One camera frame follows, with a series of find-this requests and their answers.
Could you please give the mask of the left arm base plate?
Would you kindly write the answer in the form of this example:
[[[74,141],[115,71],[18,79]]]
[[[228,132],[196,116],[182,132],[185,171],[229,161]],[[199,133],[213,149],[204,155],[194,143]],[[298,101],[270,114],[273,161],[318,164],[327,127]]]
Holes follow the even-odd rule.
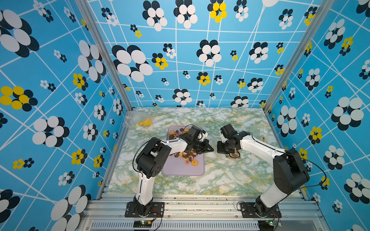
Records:
[[[143,206],[138,202],[129,202],[126,205],[124,216],[126,218],[154,218],[157,215],[162,217],[164,209],[165,203],[163,202],[150,202],[146,206]]]

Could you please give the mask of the ziploc bag of cookies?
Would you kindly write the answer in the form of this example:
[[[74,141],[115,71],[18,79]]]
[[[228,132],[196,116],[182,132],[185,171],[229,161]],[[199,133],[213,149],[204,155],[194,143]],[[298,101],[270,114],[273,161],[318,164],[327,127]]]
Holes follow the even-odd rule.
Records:
[[[250,133],[252,133],[254,138],[266,143],[272,143],[275,141],[275,137],[270,129],[263,125],[254,124],[250,128]]]
[[[231,153],[225,154],[227,158],[230,159],[240,159],[240,152],[237,149],[234,149]]]
[[[149,113],[129,111],[125,114],[123,126],[127,128],[147,127],[154,121]]]

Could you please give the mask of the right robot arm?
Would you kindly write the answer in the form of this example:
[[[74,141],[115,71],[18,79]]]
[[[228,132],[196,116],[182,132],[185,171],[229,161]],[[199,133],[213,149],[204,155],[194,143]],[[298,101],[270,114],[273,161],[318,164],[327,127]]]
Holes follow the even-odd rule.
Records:
[[[217,142],[218,153],[248,151],[273,168],[274,182],[255,201],[254,207],[258,216],[266,217],[278,203],[309,182],[309,174],[295,149],[286,151],[274,147],[255,138],[250,132],[237,132],[231,124],[221,127],[220,132],[221,141]]]

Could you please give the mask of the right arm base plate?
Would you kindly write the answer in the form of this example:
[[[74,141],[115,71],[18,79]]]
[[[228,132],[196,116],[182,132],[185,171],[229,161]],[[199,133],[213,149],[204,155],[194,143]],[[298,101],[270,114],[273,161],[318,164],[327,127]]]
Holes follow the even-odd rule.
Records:
[[[243,218],[282,218],[278,205],[266,208],[258,203],[240,202],[237,205]]]

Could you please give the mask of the lilac plastic tray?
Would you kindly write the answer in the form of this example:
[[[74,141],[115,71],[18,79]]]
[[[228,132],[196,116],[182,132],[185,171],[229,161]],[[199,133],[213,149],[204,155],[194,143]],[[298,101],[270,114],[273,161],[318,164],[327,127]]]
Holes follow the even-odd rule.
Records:
[[[177,139],[183,133],[189,132],[191,127],[191,125],[171,126],[168,128],[167,139]],[[166,176],[202,176],[205,173],[204,155],[198,155],[193,151],[170,154],[162,173]]]

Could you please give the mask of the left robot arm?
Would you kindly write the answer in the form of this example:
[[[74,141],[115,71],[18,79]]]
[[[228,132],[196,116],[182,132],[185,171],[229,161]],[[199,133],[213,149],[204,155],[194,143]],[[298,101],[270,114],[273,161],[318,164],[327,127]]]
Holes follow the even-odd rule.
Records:
[[[133,198],[137,214],[145,217],[152,211],[154,181],[171,154],[191,151],[204,154],[214,151],[207,136],[206,131],[192,125],[189,132],[179,138],[163,141],[153,137],[143,148],[139,148],[133,159],[133,164],[137,164],[134,170],[139,175],[138,190]]]

